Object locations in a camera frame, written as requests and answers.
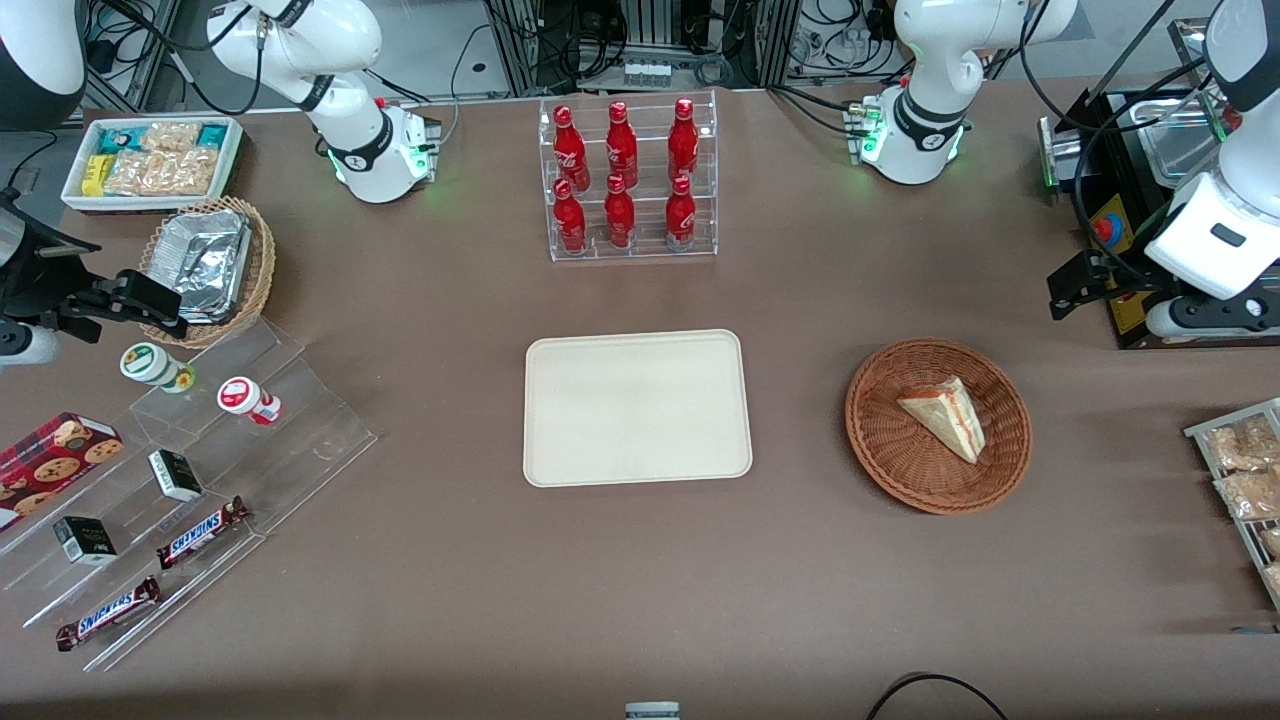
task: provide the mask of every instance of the snickers bar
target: snickers bar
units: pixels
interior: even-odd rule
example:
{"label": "snickers bar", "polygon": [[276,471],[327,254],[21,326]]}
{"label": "snickers bar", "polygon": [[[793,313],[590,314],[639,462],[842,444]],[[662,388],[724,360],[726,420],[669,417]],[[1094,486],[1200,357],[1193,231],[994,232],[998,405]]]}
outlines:
{"label": "snickers bar", "polygon": [[160,584],[154,577],[147,575],[141,585],[99,607],[92,615],[82,618],[79,623],[68,623],[59,628],[58,650],[67,652],[138,607],[151,602],[159,605],[161,600]]}
{"label": "snickers bar", "polygon": [[165,570],[173,568],[184,556],[196,552],[248,514],[244,501],[237,495],[230,502],[219,507],[218,512],[205,518],[198,525],[178,536],[178,539],[156,550],[156,556],[160,557],[160,568]]}

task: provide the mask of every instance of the acrylic display rack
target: acrylic display rack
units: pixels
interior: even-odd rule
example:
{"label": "acrylic display rack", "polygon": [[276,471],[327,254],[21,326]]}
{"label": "acrylic display rack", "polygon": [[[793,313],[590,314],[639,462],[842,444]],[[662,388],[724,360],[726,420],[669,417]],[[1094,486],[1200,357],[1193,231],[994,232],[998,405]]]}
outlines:
{"label": "acrylic display rack", "polygon": [[[609,102],[622,99],[627,104],[631,127],[636,131],[640,154],[640,182],[631,188],[636,208],[636,238],[628,250],[618,250],[609,243],[604,219],[604,199],[608,195],[605,179],[609,161],[604,138],[609,132]],[[667,174],[667,135],[675,120],[676,100],[694,101],[694,124],[698,126],[698,169],[690,178],[690,193],[698,204],[694,214],[694,242],[684,252],[667,247],[667,199],[671,197],[671,178]],[[586,142],[586,165],[591,172],[591,186],[577,195],[586,213],[586,252],[570,255],[559,242],[552,206],[556,196],[552,183],[559,177],[556,164],[556,123],[552,110],[567,105],[573,111],[573,124]],[[543,167],[543,201],[547,206],[547,237],[552,260],[571,263],[590,261],[644,261],[714,256],[719,250],[717,199],[719,195],[718,135],[714,92],[636,94],[617,97],[582,96],[543,100],[539,108],[538,150]]]}
{"label": "acrylic display rack", "polygon": [[[4,601],[23,626],[46,634],[137,587],[159,580],[164,601],[125,616],[65,653],[88,670],[108,670],[260,546],[291,512],[376,439],[352,409],[307,365],[302,347],[259,319],[197,355],[196,387],[183,395],[152,389],[113,421],[125,450],[73,484],[37,514],[0,536]],[[280,398],[280,419],[256,425],[218,407],[223,380],[247,375]],[[184,455],[204,486],[196,502],[160,493],[147,456]],[[252,516],[169,570],[156,548],[239,495]],[[119,556],[100,568],[67,561],[52,524],[64,515],[97,518]]]}
{"label": "acrylic display rack", "polygon": [[1244,541],[1244,547],[1249,552],[1249,559],[1253,560],[1253,566],[1257,569],[1258,577],[1262,578],[1262,584],[1263,587],[1266,587],[1267,594],[1271,597],[1271,605],[1277,611],[1280,611],[1280,591],[1277,591],[1277,588],[1275,588],[1271,583],[1268,583],[1266,580],[1266,577],[1262,574],[1263,568],[1266,568],[1272,562],[1276,562],[1280,559],[1271,556],[1271,553],[1267,551],[1266,544],[1263,544],[1262,538],[1260,537],[1262,532],[1275,528],[1277,524],[1280,524],[1280,521],[1274,519],[1240,520],[1239,518],[1235,518],[1234,512],[1230,512],[1231,501],[1226,496],[1222,488],[1222,479],[1226,477],[1226,473],[1222,471],[1217,457],[1213,456],[1213,454],[1210,451],[1208,447],[1210,430],[1220,428],[1222,425],[1231,425],[1239,423],[1240,420],[1253,418],[1254,415],[1265,416],[1267,419],[1267,423],[1270,423],[1271,425],[1271,430],[1276,433],[1277,438],[1280,438],[1280,398],[1268,400],[1267,402],[1260,402],[1258,405],[1245,407],[1244,410],[1239,410],[1229,415],[1222,415],[1221,418],[1215,418],[1207,423],[1201,423],[1198,425],[1187,428],[1185,430],[1183,430],[1183,434],[1196,441],[1196,447],[1199,448],[1201,455],[1204,457],[1206,465],[1208,465],[1210,473],[1212,473],[1213,475],[1213,488],[1222,498],[1222,502],[1228,505],[1228,510],[1229,514],[1231,515],[1233,523],[1235,524],[1235,529],[1240,532],[1240,538]]}

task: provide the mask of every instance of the silver plate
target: silver plate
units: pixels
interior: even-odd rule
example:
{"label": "silver plate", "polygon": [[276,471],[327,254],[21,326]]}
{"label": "silver plate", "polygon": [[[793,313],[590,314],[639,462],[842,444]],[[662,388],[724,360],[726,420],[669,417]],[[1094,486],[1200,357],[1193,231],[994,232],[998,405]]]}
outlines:
{"label": "silver plate", "polygon": [[[1129,119],[1138,124],[1160,118],[1180,102],[1178,97],[1138,102],[1129,110]],[[1219,143],[1199,102],[1190,102],[1158,124],[1139,129],[1138,141],[1147,152],[1151,174],[1169,188],[1178,187]]]}

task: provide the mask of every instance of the small box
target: small box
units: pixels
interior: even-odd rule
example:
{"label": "small box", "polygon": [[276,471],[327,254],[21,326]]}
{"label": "small box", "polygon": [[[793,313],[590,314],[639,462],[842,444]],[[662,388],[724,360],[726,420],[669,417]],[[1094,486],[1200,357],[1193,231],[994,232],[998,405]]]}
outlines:
{"label": "small box", "polygon": [[115,546],[101,520],[68,515],[54,523],[54,534],[67,559],[79,565],[106,565],[115,560]]}
{"label": "small box", "polygon": [[182,502],[200,500],[202,488],[186,457],[169,450],[157,450],[147,460],[151,462],[151,474],[160,483],[160,492]]}
{"label": "small box", "polygon": [[0,532],[124,450],[114,428],[61,413],[0,451]]}

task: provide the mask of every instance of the white tray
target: white tray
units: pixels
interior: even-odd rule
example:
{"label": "white tray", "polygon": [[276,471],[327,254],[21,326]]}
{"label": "white tray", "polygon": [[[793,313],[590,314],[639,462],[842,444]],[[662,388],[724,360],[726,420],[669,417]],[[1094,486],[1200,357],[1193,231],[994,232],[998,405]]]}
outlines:
{"label": "white tray", "polygon": [[[136,128],[151,124],[156,120],[165,122],[191,122],[206,126],[227,126],[227,136],[223,146],[218,150],[218,164],[214,165],[214,179],[209,183],[209,192],[205,195],[163,195],[148,197],[128,196],[87,196],[81,192],[81,181],[84,179],[84,168],[88,159],[97,151],[102,141],[102,133],[109,129]],[[63,202],[68,208],[84,213],[141,213],[148,210],[175,210],[195,205],[202,200],[221,197],[227,188],[227,181],[232,177],[232,167],[236,163],[236,151],[239,149],[241,124],[225,115],[161,115],[137,118],[111,118],[93,120],[84,128],[84,137],[81,138],[79,150],[76,152],[76,161],[67,173],[67,182],[63,183]]]}
{"label": "white tray", "polygon": [[540,340],[525,356],[525,478],[538,487],[737,478],[751,469],[730,331]]}

